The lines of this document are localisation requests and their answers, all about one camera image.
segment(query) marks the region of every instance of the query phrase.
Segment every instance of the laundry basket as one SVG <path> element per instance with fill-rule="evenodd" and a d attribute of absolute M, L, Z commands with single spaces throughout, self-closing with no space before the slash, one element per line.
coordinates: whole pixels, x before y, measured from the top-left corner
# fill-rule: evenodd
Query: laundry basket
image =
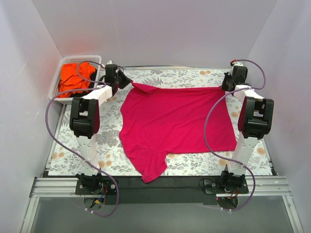
<path fill-rule="evenodd" d="M 60 61 L 60 63 L 58 64 L 56 73 L 54 75 L 53 82 L 52 82 L 51 87 L 50 87 L 50 91 L 49 91 L 49 98 L 50 99 L 52 99 L 55 95 L 57 95 L 59 93 L 58 85 L 60 82 L 60 71 L 62 69 L 63 64 L 79 63 L 79 62 L 86 61 L 86 60 L 97 62 L 100 64 L 102 62 L 101 56 L 97 56 L 97 55 L 70 56 L 70 57 L 64 57 Z M 96 74 L 95 80 L 98 81 L 101 67 L 100 67 L 100 65 L 93 64 L 91 62 L 90 62 L 90 65 L 97 69 L 97 74 Z M 71 104 L 71 102 L 72 102 L 72 98 L 56 98 L 55 100 L 59 101 L 62 104 Z"/>

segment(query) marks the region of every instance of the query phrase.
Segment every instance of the gray floor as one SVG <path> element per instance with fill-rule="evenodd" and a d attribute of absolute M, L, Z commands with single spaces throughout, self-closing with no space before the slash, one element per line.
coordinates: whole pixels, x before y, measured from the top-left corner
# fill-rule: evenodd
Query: gray floor
<path fill-rule="evenodd" d="M 247 197 L 240 197 L 242 203 Z M 253 197 L 235 213 L 201 204 L 121 204 L 113 216 L 103 218 L 74 205 L 82 198 L 40 198 L 33 233 L 291 233 L 282 196 Z M 112 206 L 104 206 L 109 211 Z"/>

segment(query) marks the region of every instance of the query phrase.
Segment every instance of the red cloth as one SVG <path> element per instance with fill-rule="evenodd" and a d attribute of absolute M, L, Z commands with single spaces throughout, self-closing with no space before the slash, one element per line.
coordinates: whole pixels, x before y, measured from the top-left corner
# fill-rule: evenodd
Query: red cloth
<path fill-rule="evenodd" d="M 213 104 L 225 94 L 220 87 L 162 89 L 132 85 L 134 88 L 121 108 L 120 139 L 125 154 L 144 182 L 162 174 L 168 153 L 209 151 L 203 139 L 204 122 Z M 236 147 L 225 100 L 209 118 L 207 140 L 214 151 Z"/>

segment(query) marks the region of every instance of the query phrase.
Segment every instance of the folded fabric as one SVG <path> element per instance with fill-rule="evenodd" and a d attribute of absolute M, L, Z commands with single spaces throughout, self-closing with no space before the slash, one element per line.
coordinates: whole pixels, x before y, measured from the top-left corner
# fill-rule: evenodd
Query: folded fabric
<path fill-rule="evenodd" d="M 204 122 L 213 104 L 225 94 L 220 87 L 162 89 L 132 85 L 134 88 L 121 108 L 120 139 L 126 156 L 142 174 L 144 182 L 164 172 L 168 153 L 209 151 L 203 138 Z M 214 151 L 236 147 L 225 100 L 209 118 L 207 140 Z"/>
<path fill-rule="evenodd" d="M 73 90 L 73 89 L 86 89 L 90 86 L 89 81 L 81 79 L 76 72 L 77 63 L 64 64 L 60 72 L 59 92 Z M 95 67 L 91 66 L 88 62 L 84 62 L 79 66 L 79 74 L 90 80 L 90 75 L 95 72 Z M 67 92 L 59 96 L 59 98 L 67 98 L 71 94 L 82 93 L 83 91 Z"/>

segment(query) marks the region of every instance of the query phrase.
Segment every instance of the gray wall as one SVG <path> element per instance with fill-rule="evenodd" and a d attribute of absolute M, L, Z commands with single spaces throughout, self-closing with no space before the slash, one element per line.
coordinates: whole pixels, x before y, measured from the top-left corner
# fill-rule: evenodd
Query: gray wall
<path fill-rule="evenodd" d="M 311 232 L 310 12 L 310 1 L 278 1 L 248 56 L 266 71 L 261 94 L 275 101 L 266 143 L 277 172 L 289 181 L 305 232 Z M 258 85 L 262 77 L 254 71 L 250 83 Z"/>
<path fill-rule="evenodd" d="M 33 0 L 62 56 L 195 67 L 227 67 L 246 58 L 275 2 Z"/>
<path fill-rule="evenodd" d="M 44 113 L 61 55 L 31 0 L 2 0 L 0 31 L 0 232 L 15 233 L 51 147 Z M 58 114 L 53 105 L 54 130 Z"/>

